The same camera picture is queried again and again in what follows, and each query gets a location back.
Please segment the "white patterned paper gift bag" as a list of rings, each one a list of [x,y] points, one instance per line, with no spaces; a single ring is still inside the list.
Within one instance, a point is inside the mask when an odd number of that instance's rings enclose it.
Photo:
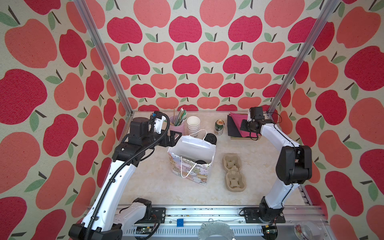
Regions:
[[[216,154],[216,145],[212,145],[191,135],[181,136],[175,146],[167,151],[174,174],[206,186]],[[205,165],[197,164],[203,160]]]

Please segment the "black plastic cup lid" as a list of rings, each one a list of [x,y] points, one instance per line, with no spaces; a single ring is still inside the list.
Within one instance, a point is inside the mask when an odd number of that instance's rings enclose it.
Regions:
[[[197,164],[200,164],[200,165],[205,165],[207,164],[207,162],[203,161],[203,160],[198,160],[196,161]]]

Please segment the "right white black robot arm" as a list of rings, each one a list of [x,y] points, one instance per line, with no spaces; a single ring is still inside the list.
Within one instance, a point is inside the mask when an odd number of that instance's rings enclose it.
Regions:
[[[276,164],[277,180],[264,196],[256,211],[262,223],[270,223],[283,214],[285,202],[299,185],[312,177],[312,150],[300,145],[264,116],[263,108],[249,109],[248,118],[242,120],[241,130],[269,140],[280,151]]]

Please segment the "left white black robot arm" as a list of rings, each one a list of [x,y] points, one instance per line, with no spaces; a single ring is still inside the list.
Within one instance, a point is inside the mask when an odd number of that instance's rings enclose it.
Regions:
[[[93,206],[81,223],[73,224],[69,236],[73,240],[120,240],[136,222],[150,216],[151,202],[137,199],[133,205],[115,216],[126,185],[145,158],[146,150],[158,145],[167,147],[170,119],[156,111],[149,118],[134,118],[130,132],[115,148],[109,172]]]

